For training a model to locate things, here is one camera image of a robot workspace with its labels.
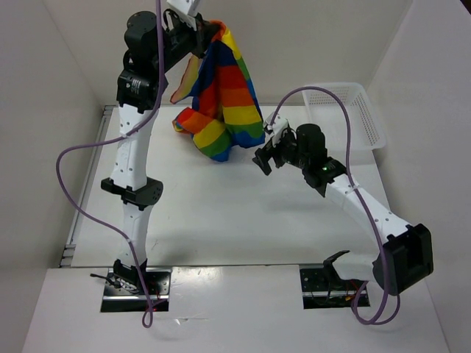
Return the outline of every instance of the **white basket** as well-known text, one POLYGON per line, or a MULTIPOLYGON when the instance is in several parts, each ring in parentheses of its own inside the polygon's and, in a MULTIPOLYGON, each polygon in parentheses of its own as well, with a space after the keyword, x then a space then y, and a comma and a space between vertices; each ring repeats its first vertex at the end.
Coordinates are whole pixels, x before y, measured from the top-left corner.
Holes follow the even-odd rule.
MULTIPOLYGON (((352 125, 353 151, 380 149, 386 145, 384 132, 362 85, 349 82, 312 85, 332 91, 345 104, 352 125)), ((302 95, 309 120, 321 127, 327 148, 344 151, 347 146, 347 125, 338 103, 318 90, 304 90, 302 95)))

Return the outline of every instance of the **cable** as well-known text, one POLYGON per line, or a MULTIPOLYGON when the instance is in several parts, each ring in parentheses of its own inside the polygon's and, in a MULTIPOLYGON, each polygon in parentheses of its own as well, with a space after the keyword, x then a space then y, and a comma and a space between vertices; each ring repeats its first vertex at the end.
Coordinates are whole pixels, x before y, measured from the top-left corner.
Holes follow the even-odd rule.
MULTIPOLYGON (((329 90, 326 90, 325 88, 316 87, 316 86, 305 86, 305 87, 301 87, 301 88, 297 88, 295 90, 292 90, 291 92, 286 94, 286 96, 284 96, 283 99, 281 99, 280 103, 277 106, 277 109, 273 113, 273 117, 272 117, 272 121, 270 121, 270 125, 273 125, 275 123, 275 119, 276 119, 278 113, 280 112, 281 107, 286 102, 286 100, 289 97, 293 96, 295 93, 299 93, 299 92, 304 91, 304 90, 318 90, 320 92, 326 93, 327 95, 331 96, 339 104, 342 112, 344 113, 345 122, 347 123, 347 151, 346 151, 346 154, 345 154, 345 165, 346 165, 346 168, 347 168, 348 180, 349 180, 350 184, 352 185, 352 187, 354 187, 355 183, 353 182, 352 172, 350 170, 350 150, 351 150, 351 145, 352 145, 352 126, 351 126, 351 123, 350 123, 350 117, 348 116, 347 108, 345 107, 345 105, 342 103, 342 101, 340 100, 340 98, 336 94, 330 92, 329 90)), ((376 227, 375 219, 373 218, 373 216, 371 214, 371 211, 368 208, 368 205, 366 204, 363 196, 361 195, 360 190, 357 189, 357 188, 354 188, 353 190, 355 191, 355 194, 358 197, 358 200, 360 201, 361 206, 363 206, 363 209, 365 210, 366 216, 368 217, 368 220, 371 224, 371 227, 373 228, 373 232, 375 233, 376 241, 378 243, 378 248, 379 248, 379 251, 380 251, 381 264, 383 266, 384 289, 383 289, 383 298, 381 299, 381 303, 380 303, 380 306, 378 308, 378 311, 376 312, 376 314, 373 315, 372 318, 370 318, 369 320, 366 320, 366 319, 360 317, 360 314, 358 314, 358 301, 360 300, 361 292, 366 287, 366 284, 368 282, 364 282, 361 285, 360 289, 357 291, 357 294, 355 295, 355 300, 352 303, 352 311, 353 311, 353 314, 355 315, 355 317, 357 318, 357 320, 360 323, 362 323, 363 325, 387 324, 388 322, 393 320, 396 317, 397 313, 399 312, 400 297, 397 296, 396 310, 391 315, 391 317, 387 318, 384 321, 377 322, 378 319, 380 318, 380 316, 383 314, 384 309, 386 308, 386 303, 388 301, 388 292, 389 292, 388 263, 386 262, 386 255, 385 255, 384 249, 383 249, 383 242, 381 241, 380 233, 378 231, 378 228, 376 227)))
POLYGON ((102 220, 100 220, 96 217, 93 217, 92 215, 86 213, 72 199, 70 193, 68 192, 67 188, 64 185, 64 181, 63 181, 62 175, 60 173, 60 163, 61 163, 62 159, 64 158, 64 156, 67 153, 72 152, 72 151, 76 151, 77 149, 89 149, 89 148, 93 148, 93 147, 111 145, 113 143, 123 141, 126 138, 128 138, 130 135, 132 135, 132 134, 136 133, 137 131, 139 131, 139 129, 144 127, 147 123, 149 123, 158 114, 158 110, 160 108, 160 103, 162 102, 163 90, 165 88, 165 83, 164 83, 165 82, 164 81, 164 79, 165 79, 164 78, 165 68, 164 68, 164 65, 163 65, 164 56, 163 56, 162 9, 161 9, 161 6, 160 6, 160 0, 155 0, 155 9, 156 9, 156 21, 157 21, 157 54, 158 54, 158 58, 159 58, 159 70, 158 70, 159 71, 159 82, 158 82, 159 87, 158 87, 158 90, 157 90, 157 98, 155 99, 155 104, 154 104, 154 107, 152 108, 151 113, 139 125, 137 125, 133 129, 131 129, 126 134, 126 136, 120 136, 119 138, 114 138, 112 140, 107 140, 107 141, 102 141, 102 142, 86 143, 86 144, 83 144, 83 145, 69 147, 68 149, 65 149, 64 151, 60 152, 59 157, 57 157, 57 161, 56 161, 56 175, 57 175, 57 179, 59 180, 59 185, 62 188, 62 191, 65 194, 65 197, 72 204, 72 206, 74 206, 74 208, 78 212, 80 212, 85 217, 89 218, 90 220, 95 221, 96 223, 101 224, 102 226, 105 226, 107 228, 110 228, 111 230, 114 230, 115 232, 120 234, 127 241, 127 243, 129 244, 130 250, 131 250, 131 253, 132 253, 132 257, 133 257, 134 262, 135 262, 135 267, 138 271, 139 282, 141 283, 142 289, 144 291, 144 295, 146 296, 147 310, 144 313, 144 315, 142 316, 142 326, 146 327, 147 329, 150 328, 152 326, 152 323, 154 322, 154 316, 153 316, 153 311, 152 310, 153 310, 155 305, 159 304, 159 301, 157 301, 155 303, 152 303, 152 300, 150 299, 149 291, 147 289, 147 286, 146 286, 146 283, 145 283, 145 280, 144 280, 144 276, 143 276, 142 271, 141 271, 141 267, 139 266, 140 264, 139 264, 139 261, 138 261, 138 257, 135 253, 135 249, 134 249, 134 246, 133 246, 130 238, 123 231, 116 228, 112 224, 109 224, 105 221, 102 221, 102 220), (149 323, 147 324, 146 323, 146 317, 147 317, 148 314, 150 314, 150 317, 149 317, 149 323))

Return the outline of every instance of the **yellow stripe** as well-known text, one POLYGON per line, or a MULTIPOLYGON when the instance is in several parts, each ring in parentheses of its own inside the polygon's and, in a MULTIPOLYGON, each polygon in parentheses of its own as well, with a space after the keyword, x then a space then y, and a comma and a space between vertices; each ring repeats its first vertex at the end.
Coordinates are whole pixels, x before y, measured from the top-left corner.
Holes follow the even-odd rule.
POLYGON ((226 46, 232 49, 234 58, 239 60, 242 57, 241 51, 238 49, 236 42, 234 41, 233 35, 230 33, 230 30, 227 29, 226 32, 222 35, 221 42, 226 46))
POLYGON ((213 120, 203 130, 193 136, 193 142, 196 147, 202 149, 216 141, 225 130, 226 126, 221 121, 213 120))
POLYGON ((250 125, 261 121, 255 105, 248 107, 223 107, 224 121, 229 125, 250 125))

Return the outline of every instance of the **rainbow striped cloth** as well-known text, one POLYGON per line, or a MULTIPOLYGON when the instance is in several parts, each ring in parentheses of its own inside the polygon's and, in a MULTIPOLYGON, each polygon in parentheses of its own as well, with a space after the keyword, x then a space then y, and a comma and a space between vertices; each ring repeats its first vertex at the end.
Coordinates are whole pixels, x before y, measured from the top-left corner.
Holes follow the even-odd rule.
POLYGON ((229 158, 232 146, 244 148, 265 141, 255 90, 230 30, 220 21, 204 59, 191 57, 180 87, 171 97, 175 104, 189 96, 191 108, 173 121, 177 132, 190 134, 196 147, 218 162, 229 158))

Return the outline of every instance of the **striped towel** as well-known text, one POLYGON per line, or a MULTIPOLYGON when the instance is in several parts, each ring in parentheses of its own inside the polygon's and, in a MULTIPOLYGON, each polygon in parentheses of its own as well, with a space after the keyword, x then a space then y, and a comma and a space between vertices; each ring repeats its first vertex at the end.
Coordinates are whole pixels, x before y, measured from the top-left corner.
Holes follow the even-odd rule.
POLYGON ((206 156, 225 162, 234 145, 244 148, 264 142, 265 134, 255 90, 230 30, 220 21, 204 59, 191 57, 180 87, 171 97, 175 104, 194 97, 192 108, 173 121, 174 129, 191 135, 206 156))

